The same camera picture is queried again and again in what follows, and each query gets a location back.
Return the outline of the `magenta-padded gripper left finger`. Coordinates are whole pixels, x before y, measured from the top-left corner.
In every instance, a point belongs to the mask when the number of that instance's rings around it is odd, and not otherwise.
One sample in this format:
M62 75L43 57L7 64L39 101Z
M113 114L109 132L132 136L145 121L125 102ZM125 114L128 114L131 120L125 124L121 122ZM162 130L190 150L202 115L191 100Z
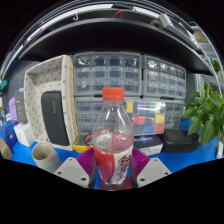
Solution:
M94 187L96 173L96 161L92 148L76 158L68 157L54 172L55 175L84 188Z

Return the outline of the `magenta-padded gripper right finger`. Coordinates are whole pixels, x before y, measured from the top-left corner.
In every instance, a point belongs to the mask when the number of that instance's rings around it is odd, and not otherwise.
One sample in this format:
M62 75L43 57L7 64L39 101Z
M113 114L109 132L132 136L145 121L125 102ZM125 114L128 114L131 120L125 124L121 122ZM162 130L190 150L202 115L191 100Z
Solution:
M132 151L129 173L133 188L146 186L171 174L159 158L149 158L137 149Z

